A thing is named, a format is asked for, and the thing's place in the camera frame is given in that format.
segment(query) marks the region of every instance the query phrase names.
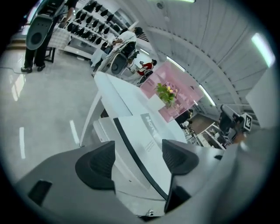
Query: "ceiling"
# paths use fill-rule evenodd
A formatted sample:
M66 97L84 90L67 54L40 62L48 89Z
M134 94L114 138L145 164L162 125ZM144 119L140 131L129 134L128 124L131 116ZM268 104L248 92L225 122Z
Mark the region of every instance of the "ceiling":
M196 107L202 114L217 119L219 104L229 104L254 116L245 96L267 65L251 41L258 30L240 11L225 0L116 1L139 20L159 59L169 56L203 85L217 107L203 97Z

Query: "white display counter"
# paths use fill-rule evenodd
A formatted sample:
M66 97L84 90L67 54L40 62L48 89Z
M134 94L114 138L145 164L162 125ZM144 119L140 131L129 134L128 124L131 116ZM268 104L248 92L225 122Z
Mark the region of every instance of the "white display counter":
M100 141L115 141L115 166L121 173L143 188L152 185L167 199L171 173L162 158L161 141L186 143L184 132L175 120L167 123L159 112L149 110L148 98L140 88L102 72L97 72L94 80L98 92L87 116L80 145L83 146L85 136L91 134L89 127L93 125ZM109 117L101 119L104 109Z

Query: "white shirt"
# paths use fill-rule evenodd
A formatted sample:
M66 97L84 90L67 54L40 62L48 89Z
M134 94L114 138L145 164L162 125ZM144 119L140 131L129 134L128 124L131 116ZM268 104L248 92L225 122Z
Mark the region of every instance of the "white shirt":
M122 43L120 44L116 44L116 46L114 47L114 49L118 49L121 46L124 46L124 43L127 44L128 42L137 42L137 37L135 35L135 33L131 32L131 31L125 31L123 32L118 39L122 39Z
M187 127L187 126L189 125L189 122L188 122L188 121L185 121L184 123L182 123L182 125L183 125L184 127Z

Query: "fluorescent light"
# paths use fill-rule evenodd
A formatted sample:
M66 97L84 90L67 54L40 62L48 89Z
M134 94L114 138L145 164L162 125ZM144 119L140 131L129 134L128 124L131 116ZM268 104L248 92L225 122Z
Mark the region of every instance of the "fluorescent light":
M190 2L190 3L196 2L196 0L179 0L179 1L182 1L182 2Z
M203 93L207 96L207 98L209 99L209 101L211 102L211 104L213 106L216 106L215 102L212 100L212 98L209 96L209 94L206 92L206 90L203 88L202 85L199 85L199 87L201 88L201 90L203 91Z
M177 62L173 61L170 57L166 56L167 60L171 61L173 64L175 64L179 69L181 69L182 71L185 71L185 69L179 65Z
M143 49L140 48L140 51L143 51L145 54L150 55L147 51L144 51Z
M252 42L262 54L267 66L271 67L275 61L275 55L273 54L267 41L264 38L262 38L259 33L255 33L252 37Z

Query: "yellow flower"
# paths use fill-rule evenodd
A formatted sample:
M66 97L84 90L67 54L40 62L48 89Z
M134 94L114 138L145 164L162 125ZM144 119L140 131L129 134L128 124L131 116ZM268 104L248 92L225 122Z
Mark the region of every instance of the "yellow flower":
M167 87L167 90L168 90L170 93L172 93L172 92L173 92L173 90L171 89L171 87L170 87L170 86L168 86L168 87Z

